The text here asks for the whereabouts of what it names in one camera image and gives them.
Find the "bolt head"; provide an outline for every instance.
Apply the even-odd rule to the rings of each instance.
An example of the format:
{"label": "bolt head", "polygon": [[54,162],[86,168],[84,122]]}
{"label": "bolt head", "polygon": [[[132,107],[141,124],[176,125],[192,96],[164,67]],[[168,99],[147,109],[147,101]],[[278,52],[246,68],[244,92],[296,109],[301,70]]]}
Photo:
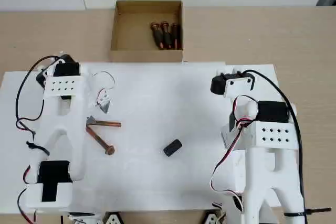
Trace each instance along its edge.
{"label": "bolt head", "polygon": [[111,145],[106,149],[105,154],[112,155],[113,153],[114,153],[114,147],[113,145]]}
{"label": "bolt head", "polygon": [[162,21],[161,26],[162,27],[169,27],[169,23],[167,21]]}
{"label": "bolt head", "polygon": [[158,30],[158,28],[160,27],[160,25],[156,22],[151,23],[151,29],[152,30]]}

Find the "copper bolt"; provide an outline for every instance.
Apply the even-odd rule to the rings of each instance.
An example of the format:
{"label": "copper bolt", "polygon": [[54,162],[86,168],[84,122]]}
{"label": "copper bolt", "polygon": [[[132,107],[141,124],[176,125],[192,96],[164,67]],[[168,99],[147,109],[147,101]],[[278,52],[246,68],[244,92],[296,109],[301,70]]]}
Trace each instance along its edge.
{"label": "copper bolt", "polygon": [[121,123],[119,122],[98,121],[98,120],[96,120],[95,123],[92,125],[121,127]]}
{"label": "copper bolt", "polygon": [[90,134],[90,136],[93,137],[94,140],[96,140],[101,147],[104,148],[105,154],[112,155],[114,153],[114,146],[108,145],[100,136],[98,136],[93,129],[91,129],[89,126],[86,126],[86,132]]}
{"label": "copper bolt", "polygon": [[169,31],[168,31],[169,23],[167,21],[162,21],[161,22],[161,27],[162,27],[162,30],[164,30],[166,33],[169,33]]}
{"label": "copper bolt", "polygon": [[171,35],[172,35],[174,49],[178,49],[178,43],[177,43],[178,27],[177,27],[177,23],[172,24]]}
{"label": "copper bolt", "polygon": [[156,45],[160,48],[160,49],[164,49],[163,43],[162,43],[162,33],[159,30],[160,29],[160,25],[156,22],[152,22],[151,23],[151,29],[153,31],[153,36],[154,36],[154,40]]}
{"label": "copper bolt", "polygon": [[158,30],[159,27],[160,27],[160,25],[158,23],[156,23],[156,22],[151,23],[151,29],[152,30]]}

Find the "small black object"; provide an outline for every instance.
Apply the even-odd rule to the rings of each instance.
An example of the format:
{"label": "small black object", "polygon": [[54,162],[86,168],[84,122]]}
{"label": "small black object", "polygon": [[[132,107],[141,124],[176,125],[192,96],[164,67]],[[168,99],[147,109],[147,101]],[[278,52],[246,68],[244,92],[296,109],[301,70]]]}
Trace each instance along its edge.
{"label": "small black object", "polygon": [[[63,60],[65,63],[68,62],[75,62],[72,57],[70,55],[62,55],[61,57],[59,57],[58,60]],[[53,63],[51,63],[48,67],[46,67],[45,69],[43,69],[37,76],[36,76],[36,81],[41,85],[42,88],[44,88],[44,82],[46,80],[46,75],[47,75],[47,69],[55,64],[58,60],[55,60]]]}
{"label": "small black object", "polygon": [[226,81],[230,80],[229,84],[234,85],[233,79],[239,79],[239,78],[248,78],[247,83],[250,83],[252,81],[250,90],[253,89],[255,77],[250,73],[238,72],[238,73],[227,73],[227,74],[221,73],[219,76],[215,76],[212,79],[210,90],[214,94],[224,94],[225,87],[226,87]]}
{"label": "small black object", "polygon": [[56,201],[57,184],[72,183],[69,161],[42,161],[37,182],[43,184],[42,202]]}
{"label": "small black object", "polygon": [[257,121],[288,123],[289,111],[285,102],[258,101]]}
{"label": "small black object", "polygon": [[163,149],[165,154],[170,157],[174,152],[176,152],[179,148],[182,147],[182,143],[180,140],[175,139],[171,144]]}

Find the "cable tie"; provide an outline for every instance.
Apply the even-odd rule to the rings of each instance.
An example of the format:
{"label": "cable tie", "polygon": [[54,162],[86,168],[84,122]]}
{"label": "cable tie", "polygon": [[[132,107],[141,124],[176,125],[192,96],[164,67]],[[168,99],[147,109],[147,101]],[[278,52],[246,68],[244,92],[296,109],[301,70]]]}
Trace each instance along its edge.
{"label": "cable tie", "polygon": [[331,212],[331,207],[306,209],[304,212],[285,212],[285,213],[283,213],[283,215],[286,216],[286,217],[297,217],[297,216],[312,215],[312,214],[315,214],[317,212]]}
{"label": "cable tie", "polygon": [[26,142],[26,144],[28,145],[29,149],[32,149],[32,150],[33,149],[39,149],[39,150],[43,151],[45,154],[47,154],[48,156],[50,155],[50,152],[42,146],[36,145],[34,143],[30,143],[28,141]]}

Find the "hex bolt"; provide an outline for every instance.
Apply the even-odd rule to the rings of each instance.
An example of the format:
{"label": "hex bolt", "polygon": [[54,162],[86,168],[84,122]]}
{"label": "hex bolt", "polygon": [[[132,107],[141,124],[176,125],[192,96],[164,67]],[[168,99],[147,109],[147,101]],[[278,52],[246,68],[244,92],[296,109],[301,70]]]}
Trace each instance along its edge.
{"label": "hex bolt", "polygon": [[99,120],[96,120],[93,125],[121,127],[120,122],[108,122],[108,121],[99,121]]}
{"label": "hex bolt", "polygon": [[90,134],[90,136],[93,137],[94,140],[96,140],[101,147],[104,148],[105,154],[112,155],[114,153],[114,146],[108,145],[100,136],[98,136],[93,129],[91,129],[89,126],[86,126],[86,132]]}

